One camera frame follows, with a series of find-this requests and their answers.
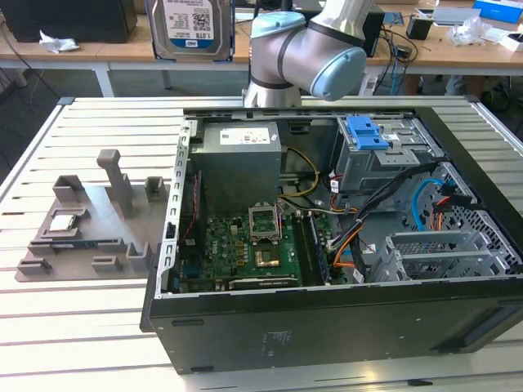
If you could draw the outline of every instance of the slotted worktable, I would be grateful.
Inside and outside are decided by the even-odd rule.
[[[458,97],[352,98],[337,104],[433,107],[523,211],[521,145],[480,105]],[[169,179],[181,108],[238,105],[237,98],[130,98],[77,99],[55,108],[0,188],[0,390],[364,388],[358,384],[407,390],[412,379],[434,382],[431,392],[521,390],[521,324],[475,354],[179,377],[156,335],[138,328],[145,279],[15,281],[25,246],[54,199],[51,187],[58,175],[78,174],[82,182],[105,183],[96,156],[102,148],[118,148],[120,165],[131,181]],[[347,332],[339,344],[350,350],[352,336]]]

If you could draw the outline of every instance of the light blue cap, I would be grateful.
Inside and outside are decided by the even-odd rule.
[[[335,56],[314,78],[311,95],[329,102],[343,98],[360,82],[366,60],[361,47],[351,47]]]
[[[305,25],[305,16],[298,12],[270,12],[260,14],[253,21],[251,38],[265,37],[266,35],[282,33],[285,30],[295,29]]]

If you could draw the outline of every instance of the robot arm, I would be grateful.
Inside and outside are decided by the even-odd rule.
[[[364,72],[361,27],[371,6],[372,0],[327,0],[307,28],[296,12],[258,16],[244,106],[299,106],[300,88],[326,101],[342,98]]]

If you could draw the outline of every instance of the wooden desk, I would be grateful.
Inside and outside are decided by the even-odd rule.
[[[470,7],[472,2],[443,1],[441,6]],[[383,5],[384,11],[399,11],[408,23],[413,6]],[[505,29],[515,29],[514,24],[488,23]],[[248,35],[250,23],[240,23],[236,28],[235,58],[231,63],[184,63],[157,61],[151,44],[150,27],[146,16],[138,16],[138,24],[124,44],[81,43],[79,51],[56,55],[45,51],[37,43],[18,43],[9,35],[15,49],[35,69],[90,69],[96,73],[104,96],[114,96],[109,71],[118,69],[168,70],[246,70],[248,63]],[[406,26],[393,26],[393,31],[405,34]],[[463,74],[523,76],[523,53],[512,53],[492,42],[455,47],[446,37],[448,28],[433,26],[427,40],[415,41],[418,58],[410,64],[407,74]],[[388,45],[380,40],[376,54],[367,60],[364,84],[376,78],[390,60]],[[0,66],[24,68],[9,46],[0,37]],[[170,85],[168,72],[163,72],[166,87]]]

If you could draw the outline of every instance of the gray 3d-printed holder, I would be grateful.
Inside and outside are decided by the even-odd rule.
[[[148,177],[131,185],[118,166],[116,149],[97,158],[110,186],[83,186],[77,176],[60,176],[56,200],[18,265],[20,282],[146,278],[161,243],[168,185]],[[62,216],[59,225],[51,225]]]

